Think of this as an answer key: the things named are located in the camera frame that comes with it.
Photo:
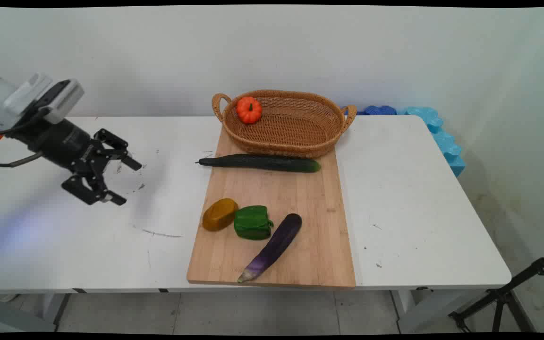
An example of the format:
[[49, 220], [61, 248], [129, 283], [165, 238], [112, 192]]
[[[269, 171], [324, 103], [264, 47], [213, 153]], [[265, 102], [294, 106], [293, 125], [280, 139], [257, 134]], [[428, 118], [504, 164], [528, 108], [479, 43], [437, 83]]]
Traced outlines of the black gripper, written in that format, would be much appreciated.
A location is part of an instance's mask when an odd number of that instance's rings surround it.
[[127, 199], [107, 188], [103, 173], [109, 161], [120, 161], [132, 170], [143, 166], [130, 155], [129, 144], [104, 128], [90, 136], [67, 119], [57, 124], [40, 120], [7, 137], [19, 140], [33, 154], [13, 166], [45, 158], [75, 174], [62, 183], [62, 188], [87, 205], [112, 202], [122, 206]]

